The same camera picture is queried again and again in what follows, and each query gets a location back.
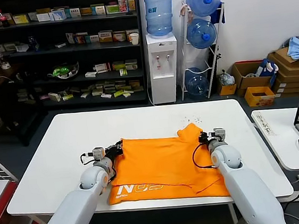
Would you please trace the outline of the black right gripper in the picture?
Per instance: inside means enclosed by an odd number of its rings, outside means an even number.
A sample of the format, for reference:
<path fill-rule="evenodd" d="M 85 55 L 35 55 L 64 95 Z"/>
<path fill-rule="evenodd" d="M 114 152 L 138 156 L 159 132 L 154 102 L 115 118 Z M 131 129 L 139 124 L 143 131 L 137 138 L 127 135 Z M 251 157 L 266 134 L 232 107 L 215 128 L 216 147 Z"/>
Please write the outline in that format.
<path fill-rule="evenodd" d="M 200 144 L 209 145 L 210 142 L 214 139 L 214 132 L 201 132 L 198 138 Z"/>

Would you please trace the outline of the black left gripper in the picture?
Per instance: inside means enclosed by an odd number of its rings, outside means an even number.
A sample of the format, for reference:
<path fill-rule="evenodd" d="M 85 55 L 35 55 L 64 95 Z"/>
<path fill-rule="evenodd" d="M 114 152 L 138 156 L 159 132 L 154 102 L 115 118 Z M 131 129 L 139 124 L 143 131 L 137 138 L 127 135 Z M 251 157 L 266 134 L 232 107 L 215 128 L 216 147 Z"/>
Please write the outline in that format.
<path fill-rule="evenodd" d="M 123 141 L 120 140 L 116 142 L 115 145 L 111 145 L 105 149 L 105 156 L 106 158 L 109 158 L 111 161 L 115 161 L 115 158 L 118 155 L 123 155 L 123 150 L 122 150 L 122 143 Z"/>

